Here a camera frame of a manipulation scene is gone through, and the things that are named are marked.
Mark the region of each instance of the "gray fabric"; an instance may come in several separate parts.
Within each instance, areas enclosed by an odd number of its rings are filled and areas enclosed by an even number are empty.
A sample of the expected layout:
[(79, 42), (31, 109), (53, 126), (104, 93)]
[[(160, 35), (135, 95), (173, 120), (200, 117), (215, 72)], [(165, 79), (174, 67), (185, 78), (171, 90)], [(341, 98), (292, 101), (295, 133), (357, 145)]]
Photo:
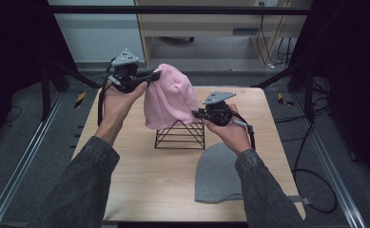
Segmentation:
[(223, 142), (203, 152), (196, 169), (196, 201), (218, 203), (242, 199), (241, 179), (235, 169), (237, 158)]

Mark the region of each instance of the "wrist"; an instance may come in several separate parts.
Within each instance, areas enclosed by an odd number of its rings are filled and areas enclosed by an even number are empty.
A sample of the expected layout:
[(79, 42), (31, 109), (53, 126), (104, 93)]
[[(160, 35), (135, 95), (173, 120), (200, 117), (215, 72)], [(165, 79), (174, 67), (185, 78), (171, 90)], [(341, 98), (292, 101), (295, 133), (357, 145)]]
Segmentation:
[(236, 155), (240, 156), (244, 151), (249, 150), (249, 149), (252, 149), (252, 146), (246, 145), (246, 146), (237, 148), (234, 152)]
[(122, 126), (123, 122), (114, 122), (109, 119), (103, 119), (98, 130), (95, 132), (95, 136), (113, 146)]

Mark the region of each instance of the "wire frame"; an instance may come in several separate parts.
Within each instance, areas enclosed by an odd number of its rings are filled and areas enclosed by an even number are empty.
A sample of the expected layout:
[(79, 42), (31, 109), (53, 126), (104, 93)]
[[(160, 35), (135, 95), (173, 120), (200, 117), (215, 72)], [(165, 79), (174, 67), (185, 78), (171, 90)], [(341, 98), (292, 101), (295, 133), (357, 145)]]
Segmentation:
[(178, 120), (171, 127), (157, 129), (155, 148), (205, 149), (204, 123), (184, 124)]

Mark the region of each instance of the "pink fabric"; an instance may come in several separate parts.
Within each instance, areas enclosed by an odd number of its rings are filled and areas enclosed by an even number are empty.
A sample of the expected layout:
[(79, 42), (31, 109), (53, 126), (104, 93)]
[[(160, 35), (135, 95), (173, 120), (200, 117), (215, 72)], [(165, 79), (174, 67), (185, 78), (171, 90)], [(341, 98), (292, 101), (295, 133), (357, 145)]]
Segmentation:
[(161, 71), (161, 77), (146, 89), (146, 126), (163, 129), (171, 127), (177, 120), (184, 124), (196, 122), (191, 111), (197, 111), (199, 106), (187, 76), (174, 66), (166, 64), (159, 65), (155, 71)]

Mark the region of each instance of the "person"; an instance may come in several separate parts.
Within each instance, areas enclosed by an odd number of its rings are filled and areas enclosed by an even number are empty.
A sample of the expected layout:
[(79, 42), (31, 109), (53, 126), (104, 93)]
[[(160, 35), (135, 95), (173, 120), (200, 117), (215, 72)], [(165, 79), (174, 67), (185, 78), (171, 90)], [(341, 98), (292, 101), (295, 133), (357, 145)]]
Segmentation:
[[(64, 171), (26, 227), (101, 227), (107, 207), (111, 174), (120, 157), (113, 144), (134, 102), (146, 91), (142, 83), (128, 94), (110, 86), (104, 99), (104, 117), (92, 136)], [(234, 104), (231, 109), (238, 112)], [(291, 200), (283, 193), (255, 150), (243, 126), (230, 123), (206, 127), (238, 155), (248, 227), (304, 227)]]

